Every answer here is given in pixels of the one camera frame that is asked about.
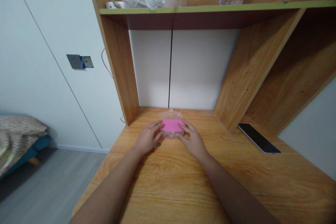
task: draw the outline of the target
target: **blue bed frame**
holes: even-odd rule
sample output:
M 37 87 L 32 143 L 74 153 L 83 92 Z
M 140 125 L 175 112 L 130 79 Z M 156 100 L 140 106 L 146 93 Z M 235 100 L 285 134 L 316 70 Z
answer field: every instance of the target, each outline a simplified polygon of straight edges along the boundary
M 6 177 L 8 174 L 12 173 L 15 169 L 28 162 L 29 159 L 35 157 L 37 153 L 43 148 L 47 147 L 50 144 L 48 136 L 42 136 L 27 150 L 27 152 L 13 165 L 2 177 L 0 181 Z

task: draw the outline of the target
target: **white wall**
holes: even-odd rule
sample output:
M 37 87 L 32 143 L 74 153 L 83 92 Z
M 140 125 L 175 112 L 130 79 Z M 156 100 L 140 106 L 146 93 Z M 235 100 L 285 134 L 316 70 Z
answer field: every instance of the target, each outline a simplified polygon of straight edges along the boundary
M 101 149 L 24 1 L 0 3 L 0 114 L 35 117 L 60 145 Z
M 170 30 L 129 31 L 140 106 L 168 107 Z
M 239 32 L 173 31 L 170 107 L 214 108 Z
M 103 149 L 110 149 L 125 124 L 114 81 L 101 60 L 104 44 L 92 0 L 26 2 Z M 66 54 L 91 56 L 94 68 L 74 70 Z
M 336 180 L 336 78 L 281 132 L 279 138 Z

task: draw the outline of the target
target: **gray floor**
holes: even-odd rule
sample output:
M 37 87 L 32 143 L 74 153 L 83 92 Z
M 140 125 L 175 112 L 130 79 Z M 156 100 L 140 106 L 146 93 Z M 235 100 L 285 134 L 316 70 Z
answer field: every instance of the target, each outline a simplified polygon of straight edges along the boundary
M 68 223 L 105 156 L 42 150 L 38 167 L 26 163 L 0 181 L 0 223 Z

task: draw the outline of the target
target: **shelf board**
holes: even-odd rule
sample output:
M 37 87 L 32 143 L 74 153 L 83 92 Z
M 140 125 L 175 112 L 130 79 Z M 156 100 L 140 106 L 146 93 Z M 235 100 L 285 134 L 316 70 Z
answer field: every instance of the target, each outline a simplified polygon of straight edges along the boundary
M 140 107 L 125 127 L 73 213 L 134 145 L 143 128 L 168 108 Z M 249 123 L 282 151 L 261 153 L 237 128 L 230 134 L 211 110 L 176 109 L 201 134 L 209 153 L 282 223 L 319 223 L 332 219 L 336 183 L 277 137 L 249 117 Z M 178 139 L 161 146 L 140 162 L 123 202 L 119 223 L 230 223 L 202 167 Z
M 239 29 L 301 8 L 336 7 L 336 0 L 177 8 L 99 9 L 130 30 Z

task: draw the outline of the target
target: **baseboard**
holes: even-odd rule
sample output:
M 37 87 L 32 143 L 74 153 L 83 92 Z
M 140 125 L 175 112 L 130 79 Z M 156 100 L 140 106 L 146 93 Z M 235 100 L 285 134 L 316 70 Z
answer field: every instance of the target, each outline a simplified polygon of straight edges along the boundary
M 93 149 L 93 148 L 84 148 L 84 147 L 76 147 L 76 146 L 67 146 L 67 145 L 56 145 L 54 148 L 57 149 L 68 149 L 73 151 L 83 151 L 83 152 L 97 152 L 97 153 L 105 153 L 107 154 L 110 150 L 104 149 Z

